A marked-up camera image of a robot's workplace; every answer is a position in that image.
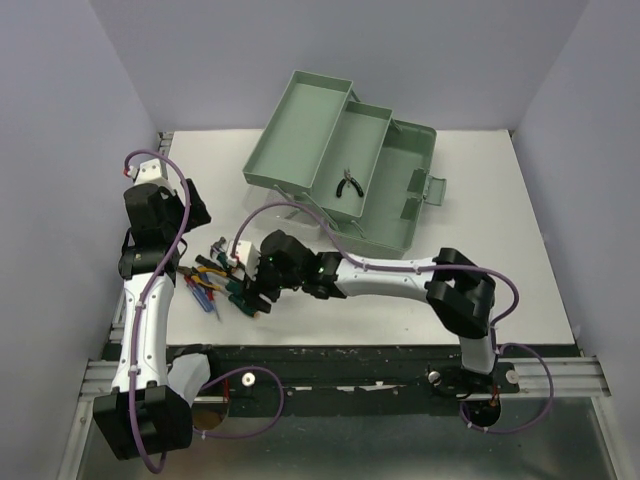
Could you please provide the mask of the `small black pliers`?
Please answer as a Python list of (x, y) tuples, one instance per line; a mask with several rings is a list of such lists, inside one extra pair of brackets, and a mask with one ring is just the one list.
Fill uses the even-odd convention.
[(341, 198), (343, 196), (343, 191), (344, 191), (344, 189), (346, 188), (347, 185), (349, 185), (350, 187), (353, 187), (355, 189), (355, 192), (356, 192), (356, 194), (358, 195), (359, 198), (363, 198), (364, 197), (364, 189), (362, 188), (360, 183), (353, 177), (353, 175), (351, 174), (349, 169), (345, 169), (343, 171), (343, 177), (338, 182), (338, 185), (336, 187), (336, 197), (337, 198)]

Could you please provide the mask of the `green plastic tool box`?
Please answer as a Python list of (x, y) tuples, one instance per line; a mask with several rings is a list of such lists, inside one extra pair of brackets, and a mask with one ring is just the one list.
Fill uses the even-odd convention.
[[(243, 167), (246, 182), (307, 205), (350, 252), (400, 259), (424, 205), (446, 181), (431, 175), (437, 133), (366, 104), (350, 80), (296, 71)], [(364, 189), (336, 187), (349, 169)]]

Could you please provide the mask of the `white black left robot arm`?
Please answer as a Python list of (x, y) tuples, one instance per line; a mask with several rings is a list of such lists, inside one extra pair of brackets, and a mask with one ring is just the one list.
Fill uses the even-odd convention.
[(211, 221), (193, 182), (186, 186), (187, 200), (154, 183), (124, 193), (130, 222), (118, 262), (124, 334), (110, 391), (93, 406), (93, 418), (119, 460), (187, 448), (197, 393), (209, 395), (221, 385), (220, 368), (205, 355), (167, 358), (168, 314), (180, 261), (174, 240)]

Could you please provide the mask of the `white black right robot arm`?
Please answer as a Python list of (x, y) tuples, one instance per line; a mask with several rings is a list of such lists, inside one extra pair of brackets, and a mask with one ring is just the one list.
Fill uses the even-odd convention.
[(302, 290), (320, 300), (385, 296), (426, 303), (459, 338), (462, 384), (480, 392), (496, 380), (490, 333), (496, 283), (456, 249), (419, 260), (351, 257), (340, 251), (315, 253), (276, 230), (258, 247), (237, 242), (229, 256), (244, 271), (244, 298), (264, 313), (283, 290)]

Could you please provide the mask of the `green handled hammer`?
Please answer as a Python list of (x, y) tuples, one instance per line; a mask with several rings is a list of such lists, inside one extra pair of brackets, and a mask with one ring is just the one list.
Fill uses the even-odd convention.
[(213, 242), (209, 247), (209, 257), (216, 259), (220, 254), (226, 253), (227, 240), (221, 236), (218, 240)]

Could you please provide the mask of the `yellow handled pliers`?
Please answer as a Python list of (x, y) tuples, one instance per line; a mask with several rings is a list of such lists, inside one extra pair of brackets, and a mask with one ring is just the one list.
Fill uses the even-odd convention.
[(208, 267), (178, 266), (177, 272), (195, 284), (214, 291), (224, 290), (231, 282), (225, 272)]

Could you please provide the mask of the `red handled thin screwdriver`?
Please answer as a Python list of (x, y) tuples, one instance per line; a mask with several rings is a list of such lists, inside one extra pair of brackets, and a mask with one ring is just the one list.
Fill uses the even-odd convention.
[(216, 303), (215, 303), (215, 298), (214, 298), (214, 295), (213, 295), (213, 290), (212, 290), (212, 289), (210, 289), (209, 287), (206, 287), (206, 286), (201, 285), (200, 283), (197, 283), (195, 280), (193, 280), (193, 282), (194, 282), (194, 283), (196, 283), (196, 284), (198, 285), (198, 287), (199, 287), (203, 292), (205, 292), (205, 293), (206, 293), (206, 295), (207, 295), (208, 299), (210, 300), (211, 304), (213, 305), (213, 311), (212, 311), (211, 313), (216, 317), (216, 319), (217, 319), (218, 321), (221, 321), (221, 315), (220, 315), (219, 310), (218, 310), (218, 308), (217, 308), (217, 306), (216, 306)]

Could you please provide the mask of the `blue handled screwdriver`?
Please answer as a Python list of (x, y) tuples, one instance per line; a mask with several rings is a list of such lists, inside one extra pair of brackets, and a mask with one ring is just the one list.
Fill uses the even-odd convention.
[(197, 303), (200, 307), (206, 312), (211, 313), (213, 311), (213, 305), (208, 299), (205, 292), (203, 292), (196, 283), (194, 283), (190, 278), (186, 277), (185, 282), (187, 287), (191, 291), (191, 294), (196, 299)]

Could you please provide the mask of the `black mounting base rail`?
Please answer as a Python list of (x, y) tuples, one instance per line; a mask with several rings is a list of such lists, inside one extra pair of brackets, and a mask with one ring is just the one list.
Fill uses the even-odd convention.
[(170, 346), (169, 361), (204, 354), (211, 376), (232, 375), (230, 413), (240, 418), (455, 416), (455, 399), (430, 386), (460, 369), (455, 346)]

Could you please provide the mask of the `aluminium extrusion frame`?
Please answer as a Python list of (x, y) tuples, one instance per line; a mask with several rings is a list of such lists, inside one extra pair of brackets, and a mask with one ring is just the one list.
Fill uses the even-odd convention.
[(141, 273), (129, 272), (116, 305), (105, 357), (91, 360), (84, 382), (94, 387), (84, 396), (136, 392), (168, 383), (166, 334), (168, 314), (175, 290), (175, 267), (165, 260), (169, 246)]

